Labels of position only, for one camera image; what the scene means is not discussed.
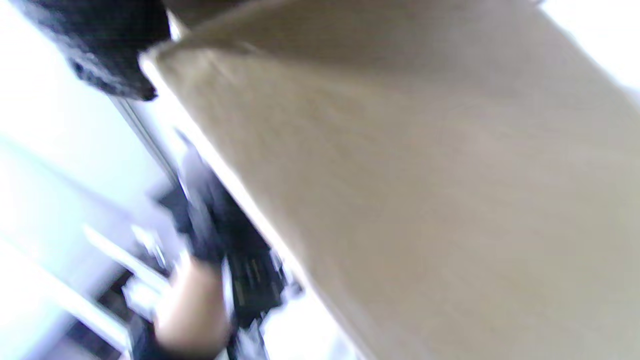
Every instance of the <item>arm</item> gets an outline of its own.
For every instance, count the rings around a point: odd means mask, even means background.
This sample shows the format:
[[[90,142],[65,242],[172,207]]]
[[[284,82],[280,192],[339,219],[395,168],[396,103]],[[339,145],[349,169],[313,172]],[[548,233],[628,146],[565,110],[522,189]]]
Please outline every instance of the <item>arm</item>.
[[[174,354],[215,356],[227,344],[227,316],[220,270],[189,257],[172,279],[154,322],[158,343]]]

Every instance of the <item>black sleeve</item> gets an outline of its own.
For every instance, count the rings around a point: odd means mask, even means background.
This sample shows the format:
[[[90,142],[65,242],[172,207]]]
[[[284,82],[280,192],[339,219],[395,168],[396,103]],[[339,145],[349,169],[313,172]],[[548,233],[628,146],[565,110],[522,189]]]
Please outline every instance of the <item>black sleeve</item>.
[[[131,360],[213,360],[214,358],[181,357],[169,353],[156,341],[154,327],[140,317],[130,325]]]

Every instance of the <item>black fuzzy object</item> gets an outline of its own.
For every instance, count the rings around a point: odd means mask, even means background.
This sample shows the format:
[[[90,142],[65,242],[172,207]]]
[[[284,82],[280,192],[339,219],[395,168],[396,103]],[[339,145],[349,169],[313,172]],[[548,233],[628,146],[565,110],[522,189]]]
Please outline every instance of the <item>black fuzzy object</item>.
[[[138,65],[141,52],[168,40],[161,0],[10,0],[99,90],[149,101],[156,90]]]

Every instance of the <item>black object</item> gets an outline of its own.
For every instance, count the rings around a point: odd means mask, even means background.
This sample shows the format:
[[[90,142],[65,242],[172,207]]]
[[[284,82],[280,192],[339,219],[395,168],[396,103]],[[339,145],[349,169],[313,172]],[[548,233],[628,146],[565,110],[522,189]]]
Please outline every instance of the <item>black object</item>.
[[[129,322],[132,360],[186,360],[169,353],[157,342],[154,327],[148,321],[135,316]],[[210,357],[189,357],[188,360],[212,360]]]
[[[267,359],[260,325],[269,310],[283,303],[281,264],[273,261],[271,248],[211,167],[182,138],[188,147],[180,167],[184,192],[172,191],[161,204],[172,211],[176,228],[189,236],[194,257],[215,267],[224,258],[228,261],[236,327],[227,347],[229,358]]]
[[[111,95],[143,101],[156,97],[138,55],[170,38],[161,0],[10,2],[56,44],[79,79]]]

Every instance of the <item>beige surface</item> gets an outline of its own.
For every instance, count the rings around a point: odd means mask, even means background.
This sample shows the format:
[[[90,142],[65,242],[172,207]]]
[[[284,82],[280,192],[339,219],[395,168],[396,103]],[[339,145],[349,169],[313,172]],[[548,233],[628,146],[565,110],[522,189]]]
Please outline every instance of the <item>beige surface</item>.
[[[640,357],[640,117],[528,2],[295,1],[147,60],[367,358]]]
[[[175,20],[185,29],[198,25],[230,11],[247,0],[163,0],[164,5],[175,16]]]

